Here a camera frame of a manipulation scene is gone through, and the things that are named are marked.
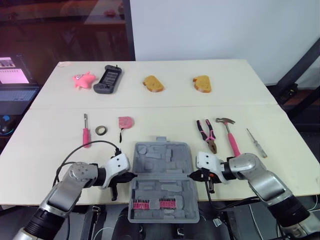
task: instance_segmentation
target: screwdriver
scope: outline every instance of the screwdriver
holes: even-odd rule
[[[250,134],[251,138],[253,139],[253,143],[255,144],[256,148],[259,150],[261,156],[265,159],[267,156],[267,154],[265,153],[265,151],[262,149],[262,147],[260,146],[260,144],[258,143],[257,140],[255,140],[254,136],[252,136],[251,132],[249,131],[249,129],[246,129],[248,131],[248,133]]]
[[[88,129],[88,115],[84,114],[84,129],[82,134],[82,144],[90,142],[90,133]],[[91,144],[85,145],[84,148],[89,148]]]

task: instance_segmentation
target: pink pig toy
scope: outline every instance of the pink pig toy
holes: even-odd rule
[[[75,87],[81,87],[84,89],[91,88],[91,83],[96,79],[95,75],[90,74],[88,71],[85,74],[78,74],[72,77]]]

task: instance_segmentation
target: roll of tape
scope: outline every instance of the roll of tape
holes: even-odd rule
[[[107,132],[107,128],[105,126],[97,126],[95,128],[95,133],[99,136],[105,135]]]

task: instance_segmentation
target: toast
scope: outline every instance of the toast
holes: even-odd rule
[[[143,85],[153,93],[161,92],[165,89],[161,82],[159,82],[159,80],[153,75],[147,76],[143,81]]]
[[[211,92],[210,79],[207,75],[201,75],[193,78],[194,88],[202,93]]]

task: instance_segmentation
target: pink handle pliers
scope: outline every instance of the pink handle pliers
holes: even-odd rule
[[[213,152],[213,154],[216,154],[217,153],[217,146],[215,144],[216,136],[214,134],[214,130],[213,130],[211,123],[209,122],[208,119],[205,120],[205,123],[207,124],[207,126],[209,128],[209,136],[202,129],[200,121],[199,120],[196,121],[198,130],[201,133],[202,139],[207,142],[211,152]]]

